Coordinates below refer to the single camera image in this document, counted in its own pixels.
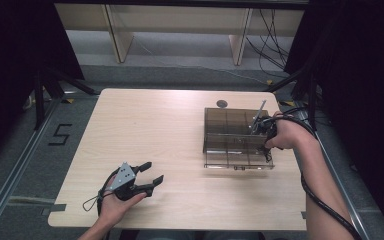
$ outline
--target gray carpet floor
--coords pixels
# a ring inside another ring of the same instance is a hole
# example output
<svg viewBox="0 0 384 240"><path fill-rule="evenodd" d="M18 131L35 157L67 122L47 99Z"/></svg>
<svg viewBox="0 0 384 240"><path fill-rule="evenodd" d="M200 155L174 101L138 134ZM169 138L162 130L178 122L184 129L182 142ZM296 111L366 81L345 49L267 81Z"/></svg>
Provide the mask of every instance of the gray carpet floor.
<svg viewBox="0 0 384 240"><path fill-rule="evenodd" d="M275 82L281 78L265 75L261 71L234 70L232 73L197 68L168 67L109 67L82 66L86 77L85 83L95 90L107 87L150 88L150 89L196 89L219 91L262 91L266 80ZM0 239L76 239L83 228L53 228L47 223L47 210L52 206L69 169L82 134L98 100L78 89L61 83L64 90L72 93L72 103L60 103L45 130L20 182L12 194L0 217ZM279 101L291 100L290 91L293 84L276 92ZM384 239L384 219L375 202L368 193L358 172L351 164L335 129L329 125L328 114L319 108L317 127L320 139L332 160L332 165L350 200L365 226L369 239ZM35 124L34 107L27 109L14 124L7 141L0 153L0 188L4 184L12 167L21 155L24 146L33 134ZM61 143L62 139L54 137L60 124L71 124L60 128L59 133L69 134L64 145L53 146L49 143ZM118 239L121 230L116 229L111 239ZM266 239L285 238L290 240L306 239L304 231L264 232Z"/></svg>

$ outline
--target wooden tabletop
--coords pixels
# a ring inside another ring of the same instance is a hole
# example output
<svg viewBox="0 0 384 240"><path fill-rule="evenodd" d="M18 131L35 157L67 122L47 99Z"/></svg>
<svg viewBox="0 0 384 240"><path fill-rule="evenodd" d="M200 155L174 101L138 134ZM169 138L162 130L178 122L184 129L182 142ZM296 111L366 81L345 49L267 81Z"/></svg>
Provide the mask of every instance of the wooden tabletop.
<svg viewBox="0 0 384 240"><path fill-rule="evenodd" d="M90 227L97 218L82 204L97 195L124 161L152 162L136 184L164 175L154 195L117 225L125 229L305 230L305 193L292 150L272 150L272 170L204 168L204 109L225 100L228 108L278 105L272 93L106 89L102 91L52 212L55 227Z"/></svg>

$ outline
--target white desk leg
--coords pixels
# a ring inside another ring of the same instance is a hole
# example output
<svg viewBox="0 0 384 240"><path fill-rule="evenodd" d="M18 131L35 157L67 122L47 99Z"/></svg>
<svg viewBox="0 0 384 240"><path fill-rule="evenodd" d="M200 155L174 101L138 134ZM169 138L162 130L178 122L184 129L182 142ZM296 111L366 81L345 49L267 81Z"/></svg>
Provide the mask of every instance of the white desk leg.
<svg viewBox="0 0 384 240"><path fill-rule="evenodd" d="M122 21L117 19L117 14L114 14L114 11L111 10L112 7L111 5L102 5L102 10L107 21L116 61L122 63L126 60L127 52L133 40L133 33L123 31Z"/></svg>
<svg viewBox="0 0 384 240"><path fill-rule="evenodd" d="M244 10L244 17L242 20L242 35L229 35L230 47L232 48L233 63L236 66L241 65L242 55L245 47L245 38L248 32L248 27L251 22L252 9Z"/></svg>

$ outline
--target floor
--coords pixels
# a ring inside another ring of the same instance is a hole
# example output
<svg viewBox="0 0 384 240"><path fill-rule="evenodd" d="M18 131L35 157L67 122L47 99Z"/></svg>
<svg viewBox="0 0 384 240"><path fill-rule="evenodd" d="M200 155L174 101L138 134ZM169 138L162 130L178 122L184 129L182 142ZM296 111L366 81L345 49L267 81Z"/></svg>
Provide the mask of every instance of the floor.
<svg viewBox="0 0 384 240"><path fill-rule="evenodd" d="M223 35L136 33L126 61L118 64L115 61L108 33L67 31L67 34L86 76L86 82L96 89L117 87L120 84L124 84L124 87L130 86L129 84L137 86L135 85L138 84L137 81L140 82L147 77L143 75L144 71L148 73L147 75L161 79L176 71L180 71L181 74L194 71L197 83L202 84L203 89L208 85L206 85L207 82L199 80L199 72L206 74L206 78L208 76L220 78L220 74L223 74L226 78L234 78L226 82L226 86L229 87L227 89L239 91L246 90L243 87L246 84L250 84L249 89L264 89L267 86L267 80L279 80L287 76L269 60L259 59L259 55L249 44L246 45L242 64L234 66L228 37ZM250 41L259 47L263 45L259 36L250 37ZM292 41L293 38L278 38L279 46L285 50L290 49ZM278 63L282 63L278 53L269 50L267 54ZM120 71L128 71L129 76L132 76L136 82L128 80L117 82ZM291 87L293 84L276 93L279 101L291 100L289 96ZM47 214L59 191L58 186L62 184L64 174L69 168L98 99L98 97L82 94L71 86L64 85L64 89L67 92L67 98L73 98L75 104L47 102L47 110L52 118L46 128L39 133L32 128L35 123L34 108L26 109L2 147L0 194L3 191L2 186L9 184L6 182L9 179L8 176L16 176L16 178L9 180L9 182L12 181L13 189L7 192L10 196L8 200L2 202L6 208L0 212L0 239L67 239L76 238L85 230L82 228L56 229L46 224ZM384 239L383 216L358 173L349 167L350 160L335 130L329 126L328 116L323 111L318 111L317 119L320 126L318 134L327 154L328 163L341 189L344 190L360 234L363 239ZM70 141L67 141L63 147L50 147L49 143L60 140L54 137L55 129L65 123L73 125L64 129L70 135ZM26 152L25 146L30 146L32 151ZM17 176L13 169L17 169L20 174ZM111 239L116 239L117 231L119 230L115 230ZM306 239L305 232L265 232L265 235L267 239L280 237Z"/></svg>

